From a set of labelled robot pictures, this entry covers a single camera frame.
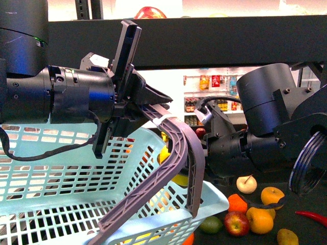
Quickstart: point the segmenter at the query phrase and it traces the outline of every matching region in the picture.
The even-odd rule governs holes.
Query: basket handle
[[[170,114],[161,105],[146,105],[142,109],[144,115],[150,120]],[[173,148],[170,156],[159,168],[143,180],[139,186],[133,189],[103,216],[99,221],[100,232],[88,245],[102,244],[181,171],[185,166],[188,156],[188,144],[191,146],[191,151],[189,152],[191,165],[187,206],[193,217],[196,216],[200,205],[205,165],[201,142],[198,138],[195,140],[196,135],[189,126],[175,117],[164,119],[157,127],[173,140]]]

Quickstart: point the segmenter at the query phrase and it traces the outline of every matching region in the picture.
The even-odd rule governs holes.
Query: black cable
[[[9,153],[9,149],[10,149],[9,142],[10,141],[9,141],[8,134],[6,133],[6,131],[3,128],[0,127],[0,140],[1,140],[1,143],[2,143],[2,147],[4,149],[5,154],[9,158],[11,158],[13,160],[16,160],[16,161],[31,162],[31,161],[37,161],[37,160],[41,160],[41,159],[44,159],[44,158],[48,158],[48,157],[51,157],[51,156],[54,156],[54,155],[57,155],[57,154],[60,154],[60,153],[63,153],[63,152],[67,152],[67,151],[70,151],[70,150],[74,150],[74,149],[86,146],[88,144],[92,144],[98,137],[97,132],[98,132],[99,127],[101,126],[101,123],[100,123],[99,118],[92,111],[88,111],[87,118],[92,119],[94,121],[94,123],[97,125],[97,131],[91,138],[89,138],[87,140],[87,142],[85,142],[83,144],[65,145],[65,146],[56,148],[56,149],[54,149],[52,151],[47,151],[47,152],[45,152],[45,153],[43,153],[41,155],[33,156],[33,157],[17,157],[17,156],[14,156],[13,154]]]
[[[226,101],[233,101],[233,102],[241,103],[240,99],[237,99],[232,96],[209,96],[209,97],[205,97],[205,98],[199,100],[196,104],[196,109],[198,111],[201,111],[203,114],[205,114],[206,113],[206,108],[204,107],[205,104],[208,103],[209,101],[213,101],[213,100],[226,100]]]

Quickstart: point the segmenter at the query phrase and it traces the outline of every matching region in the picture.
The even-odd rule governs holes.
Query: metal shelf frame
[[[137,70],[327,61],[327,15],[133,21],[142,28]],[[112,59],[120,22],[49,22],[49,64],[78,68],[89,52]]]

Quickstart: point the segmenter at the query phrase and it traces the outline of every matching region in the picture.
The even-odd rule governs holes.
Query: light blue plastic basket
[[[3,128],[17,156],[81,143],[96,130],[93,124]],[[99,219],[158,167],[163,146],[141,128],[129,138],[111,140],[101,160],[91,145],[35,162],[12,161],[0,152],[0,245],[86,245],[98,232]],[[154,205],[144,205],[105,244],[182,244],[206,217],[228,208],[226,197],[210,183],[203,183],[201,197],[192,219],[184,208],[186,189],[170,182]]]

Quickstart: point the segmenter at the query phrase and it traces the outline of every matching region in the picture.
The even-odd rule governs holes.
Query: red apple
[[[245,236],[250,230],[250,222],[246,215],[238,211],[226,214],[224,226],[232,236]]]
[[[164,19],[166,15],[154,7],[143,7],[135,15],[134,19]]]
[[[204,128],[198,128],[195,130],[196,136],[198,136],[199,139],[202,139],[203,136],[206,134],[206,131]]]

